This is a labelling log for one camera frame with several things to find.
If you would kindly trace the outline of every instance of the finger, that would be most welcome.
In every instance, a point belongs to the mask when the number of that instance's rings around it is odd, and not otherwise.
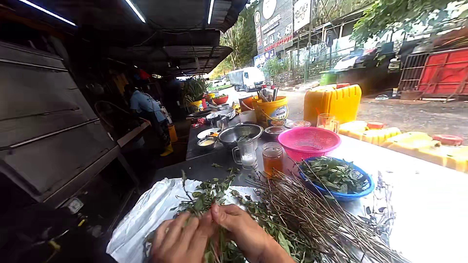
[[[154,239],[153,239],[152,248],[151,248],[152,251],[157,250],[161,246],[161,243],[166,237],[166,234],[168,232],[168,226],[170,225],[170,223],[172,223],[172,221],[174,221],[174,219],[166,220],[158,226],[158,228],[156,229],[154,233]]]
[[[196,217],[191,217],[189,223],[183,228],[179,237],[179,251],[187,251],[190,242],[192,241],[193,234],[197,230],[200,220]]]
[[[160,249],[163,253],[169,248],[171,248],[174,245],[174,243],[179,239],[182,227],[184,226],[185,222],[189,217],[190,213],[184,212],[177,216],[177,218],[174,221],[172,221],[172,223],[169,225],[169,232],[164,238]]]
[[[200,220],[200,224],[193,234],[192,240],[189,245],[188,255],[195,259],[195,262],[200,262],[205,254],[206,243],[213,235],[216,229],[216,224],[212,222],[211,213],[205,213]]]
[[[228,231],[236,226],[236,216],[241,215],[242,209],[236,205],[211,205],[213,220]]]

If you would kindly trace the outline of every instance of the ceiling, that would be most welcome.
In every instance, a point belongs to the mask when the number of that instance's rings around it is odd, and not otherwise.
[[[210,72],[232,51],[219,46],[219,31],[234,25],[247,2],[214,0],[208,24],[210,0],[133,0],[146,23],[125,0],[29,1],[77,26],[19,0],[7,0],[7,5],[16,15],[104,47],[110,58],[161,75]]]

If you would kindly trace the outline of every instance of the pink plastic colander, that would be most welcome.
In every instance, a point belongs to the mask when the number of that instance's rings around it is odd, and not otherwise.
[[[316,127],[297,127],[282,132],[279,143],[295,161],[309,157],[327,156],[336,149],[341,139],[338,134]]]

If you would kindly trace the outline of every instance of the black pants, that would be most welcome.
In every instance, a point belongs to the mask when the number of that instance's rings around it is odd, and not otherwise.
[[[161,144],[166,147],[171,143],[171,138],[169,136],[169,121],[164,119],[163,121],[158,122],[156,114],[154,112],[142,111],[140,116],[143,119],[150,121],[151,128],[156,132],[159,137]]]

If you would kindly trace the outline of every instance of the blue plastic basket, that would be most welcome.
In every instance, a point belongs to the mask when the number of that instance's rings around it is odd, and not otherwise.
[[[312,161],[312,160],[315,160],[317,159],[318,157],[311,157],[311,158],[308,158],[306,159],[306,161]],[[350,162],[347,162],[345,160],[342,160],[342,159],[338,159],[338,158],[334,158],[334,157],[331,157],[335,160],[338,160],[338,161],[344,161],[346,162],[347,164],[351,165]],[[342,193],[339,193],[339,192],[335,192],[335,191],[330,191],[331,195],[333,195],[333,197],[335,197],[336,200],[338,201],[352,201],[352,200],[357,200],[361,197],[365,197],[366,195],[372,193],[372,191],[374,191],[374,188],[375,188],[375,184],[374,184],[374,181],[372,180],[372,177],[370,177],[365,171],[363,171],[363,169],[357,167],[356,165],[352,165],[353,166],[353,173],[354,175],[357,177],[357,178],[361,178],[361,177],[364,177],[366,180],[365,180],[365,184],[363,185],[363,190],[362,192],[358,193],[358,194],[342,194]],[[307,177],[302,173],[302,172],[299,172],[300,176],[302,177],[302,179],[304,181],[306,181],[307,183],[309,184],[312,184],[311,187],[312,188],[317,188],[323,195],[329,195],[328,191],[326,189],[323,189],[322,187],[316,185],[315,183],[311,182],[310,180],[307,179]]]

